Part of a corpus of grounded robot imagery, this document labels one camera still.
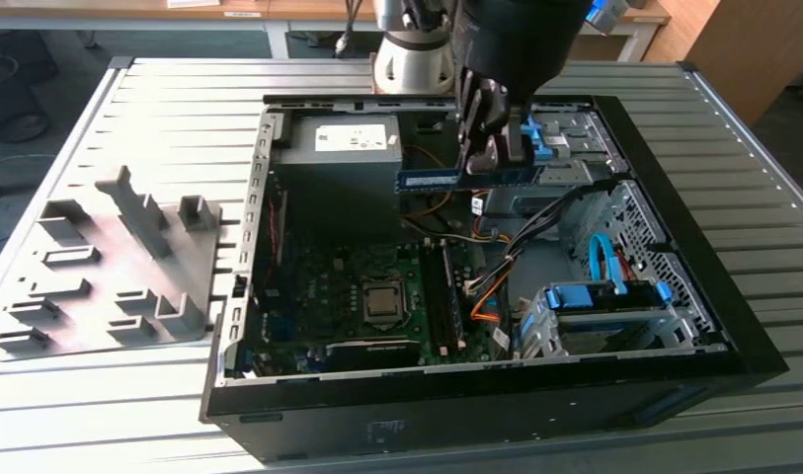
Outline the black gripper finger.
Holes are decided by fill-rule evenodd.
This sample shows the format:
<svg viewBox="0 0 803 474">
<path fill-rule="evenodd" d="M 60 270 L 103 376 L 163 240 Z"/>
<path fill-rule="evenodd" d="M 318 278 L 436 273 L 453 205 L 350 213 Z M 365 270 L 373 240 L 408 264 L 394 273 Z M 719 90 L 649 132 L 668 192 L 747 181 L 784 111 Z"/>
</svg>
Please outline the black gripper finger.
<svg viewBox="0 0 803 474">
<path fill-rule="evenodd" d="M 458 163 L 466 174 L 493 172 L 504 164 L 508 123 L 505 88 L 462 67 L 456 78 Z"/>
<path fill-rule="evenodd" d="M 525 118 L 523 107 L 508 106 L 502 117 L 496 121 L 492 138 L 498 166 L 528 166 L 532 162 L 531 140 L 521 130 Z"/>
</svg>

